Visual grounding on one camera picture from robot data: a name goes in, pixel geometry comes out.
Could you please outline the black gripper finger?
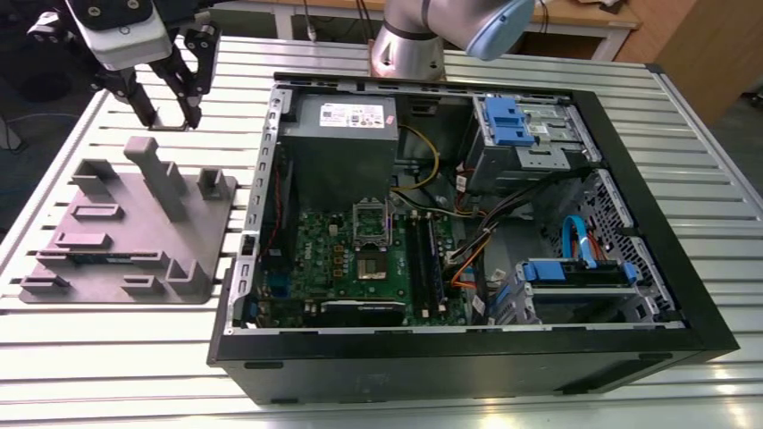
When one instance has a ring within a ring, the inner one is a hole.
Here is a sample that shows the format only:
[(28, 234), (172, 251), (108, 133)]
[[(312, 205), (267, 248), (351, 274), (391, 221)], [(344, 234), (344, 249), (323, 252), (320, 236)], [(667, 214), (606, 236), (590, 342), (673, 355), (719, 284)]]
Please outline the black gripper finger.
[(155, 124), (158, 113), (144, 87), (138, 82), (132, 67), (111, 71), (96, 60), (80, 35), (74, 31), (74, 20), (60, 12), (43, 12), (28, 29), (28, 36), (48, 46), (56, 46), (64, 57), (74, 62), (74, 68), (87, 79), (94, 91), (106, 89), (116, 99), (130, 105), (146, 127)]
[[(183, 59), (178, 45), (178, 35), (183, 35), (187, 50), (196, 58), (192, 71)], [(170, 86), (182, 112), (186, 125), (195, 129), (202, 120), (200, 101), (208, 94), (215, 78), (220, 42), (220, 28), (216, 22), (168, 30), (172, 51), (168, 57), (152, 62), (155, 74)]]

